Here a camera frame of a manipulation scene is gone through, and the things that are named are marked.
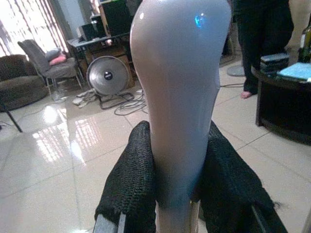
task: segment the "white tile floor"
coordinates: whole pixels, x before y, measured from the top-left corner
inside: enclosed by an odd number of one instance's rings
[[[226,69],[220,69],[221,84],[243,83],[244,78],[228,77]],[[257,96],[242,100],[241,91],[220,90],[213,120],[281,203],[278,213],[288,232],[300,233],[311,208],[311,147],[257,127]],[[24,133],[13,126],[0,131],[1,232],[92,231],[105,179],[131,129],[148,115],[116,116],[97,101],[78,109],[72,99],[52,103],[46,97],[14,110]],[[0,120],[11,124],[4,113]],[[202,221],[199,228],[206,233]]]

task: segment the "bottle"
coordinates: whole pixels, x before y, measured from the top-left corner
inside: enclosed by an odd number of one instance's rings
[[[311,59],[311,15],[308,26],[302,32],[298,62],[308,63],[310,62],[310,59]]]

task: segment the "gray chair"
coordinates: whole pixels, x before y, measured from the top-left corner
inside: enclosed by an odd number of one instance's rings
[[[69,58],[64,63],[50,66],[49,61],[45,57],[44,51],[34,40],[24,40],[22,42],[18,42],[18,45],[24,50],[30,61],[34,64],[38,75],[46,81],[50,96],[52,95],[49,79],[51,79],[57,92],[59,92],[57,80],[62,78],[76,77],[79,86],[82,89],[78,76],[79,68],[74,58]]]

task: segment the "dark wooden table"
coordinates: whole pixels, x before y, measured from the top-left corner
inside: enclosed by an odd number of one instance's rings
[[[259,80],[256,125],[311,144],[311,83],[252,72]]]

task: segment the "curtain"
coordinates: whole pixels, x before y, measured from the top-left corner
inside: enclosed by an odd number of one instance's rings
[[[33,39],[44,50],[68,51],[48,0],[0,0],[0,56],[24,54],[18,41]]]

